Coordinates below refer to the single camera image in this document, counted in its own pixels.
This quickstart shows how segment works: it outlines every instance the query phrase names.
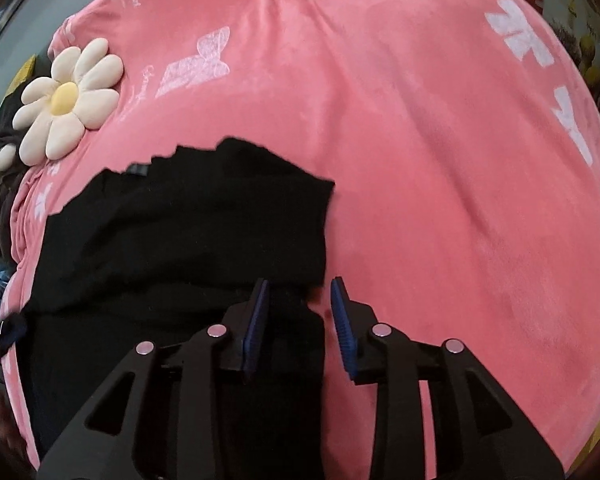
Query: bed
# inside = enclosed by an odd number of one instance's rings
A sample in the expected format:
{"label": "bed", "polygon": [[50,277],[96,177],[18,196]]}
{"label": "bed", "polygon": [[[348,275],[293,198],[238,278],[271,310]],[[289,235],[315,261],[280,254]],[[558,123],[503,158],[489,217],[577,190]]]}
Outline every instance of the bed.
{"label": "bed", "polygon": [[[600,117],[523,0],[94,0],[50,49],[98,37],[120,104],[27,173],[3,314],[46,218],[103,168],[238,135],[336,182],[327,279],[415,340],[464,340],[571,465],[600,418]],[[347,381],[328,307],[323,461],[362,479],[374,392]],[[14,350],[4,371],[37,464]]]}

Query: silver screw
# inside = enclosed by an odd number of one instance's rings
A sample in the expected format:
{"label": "silver screw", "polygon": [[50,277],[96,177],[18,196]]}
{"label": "silver screw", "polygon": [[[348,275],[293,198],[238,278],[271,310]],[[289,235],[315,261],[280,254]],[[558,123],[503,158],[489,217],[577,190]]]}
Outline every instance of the silver screw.
{"label": "silver screw", "polygon": [[452,354],[459,354],[462,350],[464,350],[464,343],[459,339],[450,339],[445,343],[445,347]]}
{"label": "silver screw", "polygon": [[136,346],[136,352],[140,355],[147,355],[154,351],[154,344],[151,341],[142,341]]}
{"label": "silver screw", "polygon": [[389,325],[385,325],[384,323],[378,323],[377,325],[374,325],[374,327],[371,329],[371,332],[378,337],[387,337],[391,333],[391,327]]}
{"label": "silver screw", "polygon": [[211,325],[206,329],[206,333],[211,337],[222,337],[226,334],[226,327],[221,324]]}

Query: pink bedsheet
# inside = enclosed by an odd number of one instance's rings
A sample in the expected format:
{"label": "pink bedsheet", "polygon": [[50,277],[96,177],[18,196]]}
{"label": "pink bedsheet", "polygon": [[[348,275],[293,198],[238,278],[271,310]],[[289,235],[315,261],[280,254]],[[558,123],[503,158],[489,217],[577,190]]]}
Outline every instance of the pink bedsheet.
{"label": "pink bedsheet", "polygon": [[[46,217],[103,168],[243,137],[336,181],[327,279],[342,275],[416,340],[463,339],[572,462],[600,416],[600,118],[535,11],[95,0],[52,49],[99,36],[125,63],[120,106],[67,158],[27,174],[3,314],[29,298]],[[328,331],[324,464],[330,480],[362,480],[374,391],[347,381],[328,299],[312,305]],[[13,349],[4,365],[37,463]]]}

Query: yellow flower center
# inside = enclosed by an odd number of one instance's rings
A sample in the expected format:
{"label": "yellow flower center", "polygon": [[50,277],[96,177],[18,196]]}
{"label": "yellow flower center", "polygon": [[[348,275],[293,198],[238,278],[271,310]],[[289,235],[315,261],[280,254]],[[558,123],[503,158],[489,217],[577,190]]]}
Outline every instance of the yellow flower center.
{"label": "yellow flower center", "polygon": [[51,96],[51,113],[64,115],[74,109],[78,100],[78,85],[69,81],[61,84]]}

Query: white flower petal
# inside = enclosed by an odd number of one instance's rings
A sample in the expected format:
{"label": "white flower petal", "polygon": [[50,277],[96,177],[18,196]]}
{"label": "white flower petal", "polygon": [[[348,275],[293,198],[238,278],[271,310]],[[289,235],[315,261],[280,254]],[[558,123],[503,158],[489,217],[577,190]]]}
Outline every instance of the white flower petal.
{"label": "white flower petal", "polygon": [[111,88],[120,81],[124,71],[122,60],[115,54],[109,54],[84,75],[78,87],[81,91]]}
{"label": "white flower petal", "polygon": [[48,97],[41,97],[28,105],[24,105],[13,116],[13,128],[15,130],[24,130],[33,124],[38,114],[45,109],[49,102]]}
{"label": "white flower petal", "polygon": [[46,141],[46,157],[58,160],[71,153],[84,135],[84,126],[74,114],[54,117]]}
{"label": "white flower petal", "polygon": [[109,41],[104,38],[96,38],[90,41],[75,64],[74,82],[80,84],[84,75],[96,66],[97,62],[107,55],[108,51]]}
{"label": "white flower petal", "polygon": [[53,119],[53,115],[48,110],[43,110],[22,139],[20,159],[27,166],[35,166],[45,160],[46,140],[49,137]]}
{"label": "white flower petal", "polygon": [[60,83],[50,77],[39,77],[34,79],[22,92],[22,104],[28,105],[41,97],[49,97]]}
{"label": "white flower petal", "polygon": [[89,130],[97,130],[118,106],[120,95],[111,88],[80,92],[74,114]]}
{"label": "white flower petal", "polygon": [[78,47],[70,46],[64,49],[51,64],[51,77],[61,84],[71,81],[79,57],[80,49]]}
{"label": "white flower petal", "polygon": [[0,150],[0,173],[7,171],[13,164],[16,156],[15,144],[7,144]]}

